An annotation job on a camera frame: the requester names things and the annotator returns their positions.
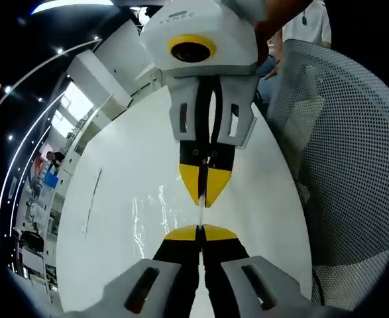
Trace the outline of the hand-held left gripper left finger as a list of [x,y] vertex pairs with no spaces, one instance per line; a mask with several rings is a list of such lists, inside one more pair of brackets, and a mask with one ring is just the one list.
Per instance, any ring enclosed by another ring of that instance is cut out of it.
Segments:
[[200,226],[168,233],[145,258],[107,285],[105,317],[189,317],[199,286]]

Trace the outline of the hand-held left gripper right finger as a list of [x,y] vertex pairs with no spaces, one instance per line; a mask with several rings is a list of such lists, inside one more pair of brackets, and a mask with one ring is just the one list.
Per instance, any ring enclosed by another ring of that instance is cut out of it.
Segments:
[[202,226],[205,285],[216,317],[311,317],[317,305],[299,283],[261,256],[249,256],[237,235]]

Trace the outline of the person's right hand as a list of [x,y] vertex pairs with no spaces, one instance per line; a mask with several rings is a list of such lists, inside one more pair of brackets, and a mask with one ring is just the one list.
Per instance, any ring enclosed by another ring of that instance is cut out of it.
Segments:
[[257,64],[260,66],[268,59],[268,41],[271,39],[275,55],[280,58],[282,52],[282,30],[271,19],[255,23],[254,32],[258,50]]

